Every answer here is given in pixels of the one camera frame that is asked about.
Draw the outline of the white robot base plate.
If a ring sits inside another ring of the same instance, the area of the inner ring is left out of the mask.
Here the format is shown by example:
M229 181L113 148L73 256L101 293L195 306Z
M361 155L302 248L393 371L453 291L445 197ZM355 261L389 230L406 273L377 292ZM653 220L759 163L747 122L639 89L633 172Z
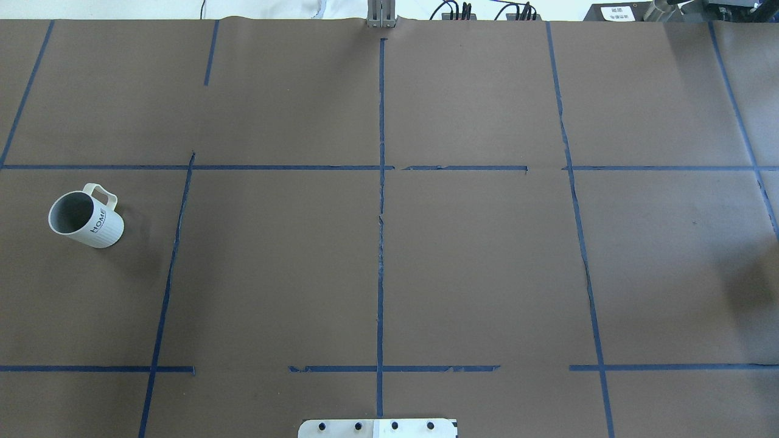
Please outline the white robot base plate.
M304 421L298 437L458 437L456 420L312 419Z

